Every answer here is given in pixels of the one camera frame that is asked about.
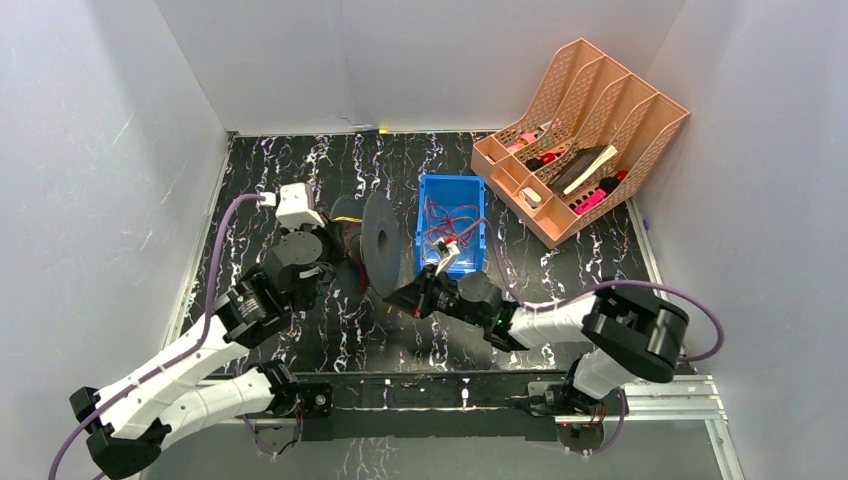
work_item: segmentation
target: pink object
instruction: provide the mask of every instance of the pink object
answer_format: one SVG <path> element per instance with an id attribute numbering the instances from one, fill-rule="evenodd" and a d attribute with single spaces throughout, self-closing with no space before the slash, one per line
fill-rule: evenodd
<path id="1" fill-rule="evenodd" d="M 530 145 L 531 143 L 536 141 L 536 135 L 533 135 L 532 133 L 525 133 L 521 136 L 521 138 L 523 138 L 524 141 L 527 142 L 527 145 Z"/>
<path id="2" fill-rule="evenodd" d="M 574 213 L 576 213 L 577 215 L 583 215 L 584 213 L 588 212 L 589 209 L 601 203 L 601 200 L 606 197 L 607 192 L 599 188 L 595 190 L 595 193 L 589 195 L 589 198 L 587 198 L 585 202 L 581 203 L 580 205 L 577 205 L 577 207 L 574 209 Z"/>

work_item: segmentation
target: orange desk organizer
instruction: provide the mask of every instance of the orange desk organizer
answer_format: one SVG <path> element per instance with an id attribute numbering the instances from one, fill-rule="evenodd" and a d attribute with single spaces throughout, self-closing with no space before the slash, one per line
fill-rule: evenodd
<path id="1" fill-rule="evenodd" d="M 471 169 L 554 248 L 636 193 L 688 116 L 688 110 L 581 38 L 554 55 L 520 120 L 474 144 Z M 522 134 L 548 122 L 535 142 L 509 150 Z M 569 195 L 547 187 L 577 150 L 597 145 L 613 145 L 618 153 Z M 566 146 L 565 153 L 535 172 L 525 166 L 531 158 Z M 598 205 L 583 215 L 569 208 L 600 179 L 620 170 L 629 173 Z M 541 197 L 535 210 L 520 197 L 527 187 Z"/>

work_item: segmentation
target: black round plate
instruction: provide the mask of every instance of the black round plate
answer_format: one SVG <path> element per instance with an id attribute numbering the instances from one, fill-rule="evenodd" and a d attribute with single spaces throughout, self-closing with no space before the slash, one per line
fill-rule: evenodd
<path id="1" fill-rule="evenodd" d="M 365 203 L 360 250 L 371 286 L 381 298 L 388 297 L 400 275 L 400 230 L 383 192 L 372 193 Z"/>

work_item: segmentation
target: blue plastic bin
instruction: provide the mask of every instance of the blue plastic bin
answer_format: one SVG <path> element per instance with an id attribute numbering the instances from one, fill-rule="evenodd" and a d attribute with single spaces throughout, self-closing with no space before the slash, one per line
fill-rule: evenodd
<path id="1" fill-rule="evenodd" d="M 447 213 L 455 213 L 455 218 L 471 217 L 457 222 L 456 231 L 467 228 L 474 220 L 485 217 L 485 186 L 483 179 L 475 175 L 432 175 L 421 176 L 418 196 L 418 224 L 415 229 L 415 275 L 428 263 L 439 263 L 439 254 L 429 240 L 443 236 L 440 232 L 431 232 L 425 205 L 427 199 Z M 483 270 L 483 258 L 486 255 L 486 225 L 480 224 L 476 234 L 468 239 L 468 246 L 460 245 L 459 258 L 448 269 L 448 276 L 459 280 L 470 272 Z"/>

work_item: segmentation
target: black disc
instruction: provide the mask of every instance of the black disc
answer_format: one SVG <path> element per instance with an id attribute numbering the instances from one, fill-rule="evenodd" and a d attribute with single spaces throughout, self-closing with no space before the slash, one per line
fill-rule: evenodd
<path id="1" fill-rule="evenodd" d="M 362 200 L 357 200 L 350 195 L 342 195 L 330 209 L 330 220 L 336 221 L 337 218 L 343 218 L 347 221 L 360 221 L 365 209 L 364 204 Z"/>
<path id="2" fill-rule="evenodd" d="M 362 215 L 362 262 L 374 291 L 381 298 L 394 292 L 400 275 L 400 230 L 392 204 L 382 192 L 374 192 Z"/>

